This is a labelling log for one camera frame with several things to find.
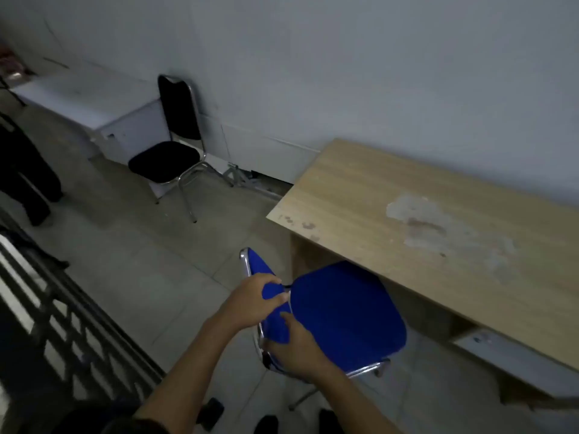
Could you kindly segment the blue padded chrome chair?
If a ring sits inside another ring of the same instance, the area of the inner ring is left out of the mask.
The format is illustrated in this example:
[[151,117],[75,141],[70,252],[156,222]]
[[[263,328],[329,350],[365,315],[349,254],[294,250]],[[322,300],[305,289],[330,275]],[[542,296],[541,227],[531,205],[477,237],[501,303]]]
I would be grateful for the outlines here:
[[348,378],[381,377],[391,357],[407,343],[407,327],[378,276],[340,261],[296,278],[292,284],[266,284],[264,299],[286,292],[288,301],[253,328],[254,344],[267,370],[298,379],[261,345],[264,339],[289,342],[280,313],[293,316],[314,336],[323,353]]

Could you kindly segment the white wall panel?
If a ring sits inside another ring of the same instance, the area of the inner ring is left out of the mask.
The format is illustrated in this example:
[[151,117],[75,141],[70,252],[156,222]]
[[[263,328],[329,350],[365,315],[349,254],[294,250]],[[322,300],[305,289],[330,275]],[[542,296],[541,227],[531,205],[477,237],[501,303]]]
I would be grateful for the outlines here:
[[221,127],[231,163],[283,182],[294,184],[319,154],[318,150],[248,130],[226,124]]

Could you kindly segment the small metal bracket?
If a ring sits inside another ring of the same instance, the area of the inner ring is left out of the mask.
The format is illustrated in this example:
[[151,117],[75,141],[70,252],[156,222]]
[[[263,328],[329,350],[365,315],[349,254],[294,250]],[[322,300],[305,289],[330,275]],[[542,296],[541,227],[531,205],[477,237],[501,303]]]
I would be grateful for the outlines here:
[[238,165],[228,163],[228,169],[223,173],[224,177],[230,179],[233,187],[253,189],[255,187],[254,177],[251,171],[239,168]]

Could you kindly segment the black metal gate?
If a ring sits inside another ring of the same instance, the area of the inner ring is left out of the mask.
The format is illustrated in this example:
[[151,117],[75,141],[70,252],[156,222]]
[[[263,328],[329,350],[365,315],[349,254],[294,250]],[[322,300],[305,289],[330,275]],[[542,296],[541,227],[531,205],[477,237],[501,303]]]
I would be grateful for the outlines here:
[[164,371],[0,208],[0,396],[138,406]]

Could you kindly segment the person's right hand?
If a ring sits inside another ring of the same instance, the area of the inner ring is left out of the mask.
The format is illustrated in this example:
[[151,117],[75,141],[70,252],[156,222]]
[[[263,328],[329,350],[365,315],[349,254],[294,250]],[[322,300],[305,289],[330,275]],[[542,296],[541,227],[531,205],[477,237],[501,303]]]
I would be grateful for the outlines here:
[[306,340],[288,340],[284,344],[264,339],[262,348],[275,357],[287,372],[311,384],[343,374],[326,357],[309,331]]

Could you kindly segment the black padded chrome chair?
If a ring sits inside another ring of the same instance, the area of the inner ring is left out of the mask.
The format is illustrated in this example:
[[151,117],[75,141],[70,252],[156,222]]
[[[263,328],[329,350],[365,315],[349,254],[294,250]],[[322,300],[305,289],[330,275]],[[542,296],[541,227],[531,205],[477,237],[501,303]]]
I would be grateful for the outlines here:
[[132,157],[128,168],[151,183],[161,186],[176,184],[190,221],[196,223],[197,218],[185,193],[186,179],[199,172],[209,172],[229,187],[234,187],[235,182],[207,161],[195,92],[190,83],[176,76],[160,74],[157,87],[170,139]]

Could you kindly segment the small black object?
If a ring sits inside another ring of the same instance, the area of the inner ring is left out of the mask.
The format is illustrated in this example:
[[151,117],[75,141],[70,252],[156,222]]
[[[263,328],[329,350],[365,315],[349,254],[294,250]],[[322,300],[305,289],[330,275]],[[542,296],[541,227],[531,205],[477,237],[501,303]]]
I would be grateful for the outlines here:
[[212,397],[200,408],[196,424],[201,426],[207,433],[210,433],[219,422],[224,411],[225,407],[222,402]]

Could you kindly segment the person's left hand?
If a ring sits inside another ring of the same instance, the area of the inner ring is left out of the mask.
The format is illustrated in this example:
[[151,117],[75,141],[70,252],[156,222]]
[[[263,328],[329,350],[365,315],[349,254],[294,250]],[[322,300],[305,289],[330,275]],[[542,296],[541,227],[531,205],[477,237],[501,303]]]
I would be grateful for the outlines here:
[[271,314],[264,313],[264,288],[280,283],[273,274],[258,273],[245,278],[221,305],[217,317],[232,332],[256,326]]

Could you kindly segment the white desk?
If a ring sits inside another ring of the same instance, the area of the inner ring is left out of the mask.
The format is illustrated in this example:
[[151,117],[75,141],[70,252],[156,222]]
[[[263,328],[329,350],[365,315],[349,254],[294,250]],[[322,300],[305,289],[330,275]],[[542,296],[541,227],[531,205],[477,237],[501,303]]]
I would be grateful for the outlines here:
[[82,127],[110,161],[128,161],[170,139],[157,86],[99,66],[77,66],[10,89],[21,100]]

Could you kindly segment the white desk drawer unit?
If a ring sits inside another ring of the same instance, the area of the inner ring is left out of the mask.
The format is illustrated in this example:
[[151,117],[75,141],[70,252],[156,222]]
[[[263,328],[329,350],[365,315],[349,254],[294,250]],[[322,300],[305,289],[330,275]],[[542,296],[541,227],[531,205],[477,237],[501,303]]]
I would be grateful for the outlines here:
[[554,398],[579,398],[579,371],[492,330],[475,328],[452,343]]

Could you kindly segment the person's left forearm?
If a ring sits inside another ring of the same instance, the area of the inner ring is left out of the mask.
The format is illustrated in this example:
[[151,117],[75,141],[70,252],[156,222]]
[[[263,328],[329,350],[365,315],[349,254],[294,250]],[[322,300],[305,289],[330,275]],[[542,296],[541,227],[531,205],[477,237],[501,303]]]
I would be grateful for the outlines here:
[[219,311],[207,319],[134,417],[155,422],[168,434],[192,434],[215,367],[242,328],[231,313]]

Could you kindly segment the person's right forearm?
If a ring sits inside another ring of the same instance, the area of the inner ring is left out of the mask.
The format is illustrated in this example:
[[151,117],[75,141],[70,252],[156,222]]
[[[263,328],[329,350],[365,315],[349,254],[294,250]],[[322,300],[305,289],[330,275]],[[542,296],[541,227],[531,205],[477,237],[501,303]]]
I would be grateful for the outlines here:
[[311,365],[310,379],[328,401],[344,434],[403,434],[327,358],[316,357]]

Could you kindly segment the wooden desk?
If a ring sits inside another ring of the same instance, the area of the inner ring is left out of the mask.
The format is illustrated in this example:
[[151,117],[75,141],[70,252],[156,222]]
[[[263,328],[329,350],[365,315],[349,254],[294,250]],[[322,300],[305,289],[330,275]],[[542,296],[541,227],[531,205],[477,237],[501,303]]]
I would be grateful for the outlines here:
[[452,343],[484,328],[579,371],[579,208],[335,139],[267,219],[294,277],[348,260],[449,311],[452,348],[500,371],[503,404],[579,410]]

